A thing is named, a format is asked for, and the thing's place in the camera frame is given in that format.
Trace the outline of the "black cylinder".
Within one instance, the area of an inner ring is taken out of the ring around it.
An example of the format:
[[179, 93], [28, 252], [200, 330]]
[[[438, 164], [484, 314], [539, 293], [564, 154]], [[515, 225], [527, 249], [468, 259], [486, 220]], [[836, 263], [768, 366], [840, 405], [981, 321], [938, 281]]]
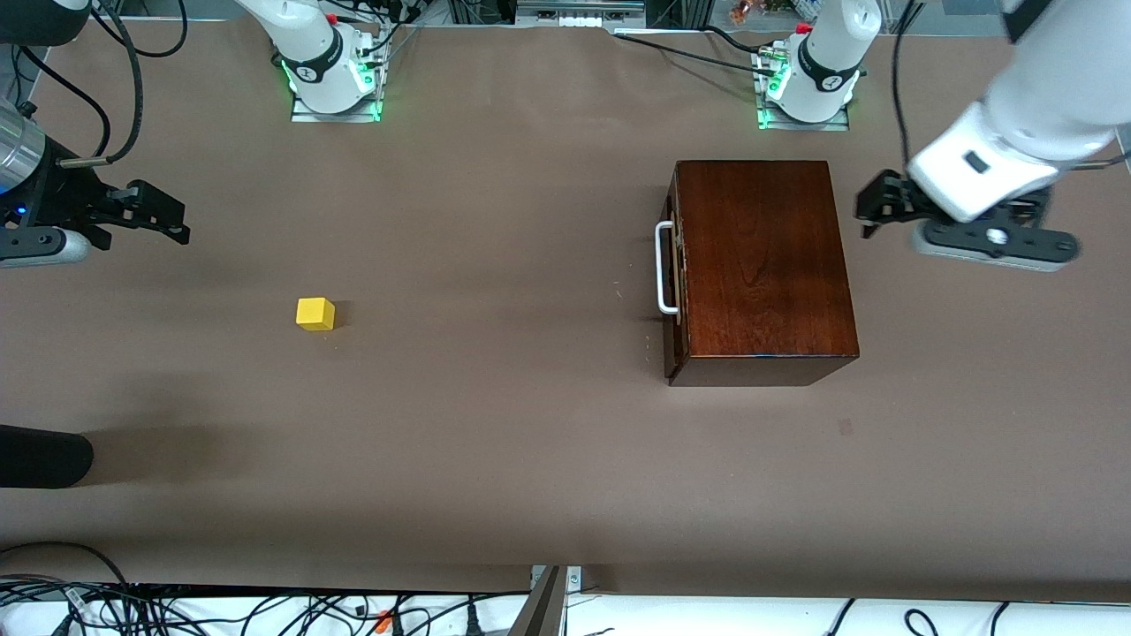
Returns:
[[74, 487], [94, 456], [83, 435], [0, 424], [0, 488]]

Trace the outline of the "brown table cover sheet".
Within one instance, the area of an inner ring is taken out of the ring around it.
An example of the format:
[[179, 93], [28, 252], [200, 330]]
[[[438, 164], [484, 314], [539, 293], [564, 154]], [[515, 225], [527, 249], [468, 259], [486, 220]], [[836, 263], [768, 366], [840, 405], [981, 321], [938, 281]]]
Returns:
[[[81, 432], [0, 488], [0, 548], [133, 582], [1131, 599], [1131, 173], [1059, 182], [1055, 274], [860, 238], [899, 162], [890, 44], [846, 134], [758, 129], [739, 72], [596, 29], [425, 27], [383, 121], [294, 124], [254, 20], [146, 59], [102, 171], [185, 203], [0, 270], [0, 424]], [[651, 231], [679, 160], [824, 160], [862, 355], [805, 388], [671, 388]], [[334, 330], [295, 325], [300, 298]]]

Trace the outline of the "white lower shelf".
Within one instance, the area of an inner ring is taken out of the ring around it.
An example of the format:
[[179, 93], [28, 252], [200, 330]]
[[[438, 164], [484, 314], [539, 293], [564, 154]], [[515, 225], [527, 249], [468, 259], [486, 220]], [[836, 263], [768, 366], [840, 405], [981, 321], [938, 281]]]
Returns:
[[[126, 611], [93, 594], [0, 595], [0, 636], [506, 636], [524, 599], [392, 595], [180, 598]], [[1131, 636], [1131, 605], [908, 600], [575, 595], [563, 636]]]

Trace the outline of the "dark brown wooden cabinet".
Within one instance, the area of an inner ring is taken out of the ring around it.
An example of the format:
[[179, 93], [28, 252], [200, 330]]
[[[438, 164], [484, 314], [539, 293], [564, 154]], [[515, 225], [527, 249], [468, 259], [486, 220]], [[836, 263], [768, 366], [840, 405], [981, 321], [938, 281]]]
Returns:
[[829, 165], [676, 164], [689, 353], [668, 385], [805, 387], [860, 359]]

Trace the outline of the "white power strip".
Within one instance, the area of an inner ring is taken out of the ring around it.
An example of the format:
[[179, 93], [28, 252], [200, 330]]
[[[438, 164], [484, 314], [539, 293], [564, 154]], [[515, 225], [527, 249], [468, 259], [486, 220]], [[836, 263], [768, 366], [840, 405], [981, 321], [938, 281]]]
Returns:
[[516, 0], [513, 24], [644, 29], [647, 15], [645, 0]]

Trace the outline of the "light wood drawer white handle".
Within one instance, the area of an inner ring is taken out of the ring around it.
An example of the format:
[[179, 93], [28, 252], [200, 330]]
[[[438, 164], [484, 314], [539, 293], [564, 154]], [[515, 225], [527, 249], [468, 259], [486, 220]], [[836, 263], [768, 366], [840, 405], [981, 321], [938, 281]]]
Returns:
[[679, 201], [679, 167], [673, 171], [659, 221], [653, 230], [656, 270], [656, 306], [663, 321], [664, 377], [667, 383], [681, 370], [689, 353], [687, 336], [687, 282], [684, 233]]

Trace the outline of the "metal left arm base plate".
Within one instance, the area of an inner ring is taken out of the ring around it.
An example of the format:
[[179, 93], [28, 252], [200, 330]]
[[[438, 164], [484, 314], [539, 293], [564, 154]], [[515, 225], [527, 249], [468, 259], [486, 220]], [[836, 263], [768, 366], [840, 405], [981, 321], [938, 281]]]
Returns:
[[840, 88], [823, 92], [794, 65], [787, 49], [760, 48], [750, 55], [756, 68], [756, 113], [763, 130], [848, 132], [848, 104], [860, 75]]

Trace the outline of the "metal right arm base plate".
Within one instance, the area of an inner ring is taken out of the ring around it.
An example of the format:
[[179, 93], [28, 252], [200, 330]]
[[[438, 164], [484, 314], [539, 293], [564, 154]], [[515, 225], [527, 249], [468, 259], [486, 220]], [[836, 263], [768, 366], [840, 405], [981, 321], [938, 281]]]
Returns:
[[322, 72], [310, 65], [283, 59], [293, 93], [293, 122], [345, 122], [366, 124], [383, 119], [387, 80], [387, 45], [375, 44], [371, 33], [339, 29], [340, 55]]

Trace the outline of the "grey metal bracket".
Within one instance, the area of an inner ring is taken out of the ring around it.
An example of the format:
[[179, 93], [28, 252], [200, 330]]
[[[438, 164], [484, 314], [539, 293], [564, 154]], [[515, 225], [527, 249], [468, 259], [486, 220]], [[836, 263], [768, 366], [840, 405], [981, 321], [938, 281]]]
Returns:
[[533, 566], [530, 593], [506, 636], [566, 635], [566, 601], [581, 591], [581, 566]]

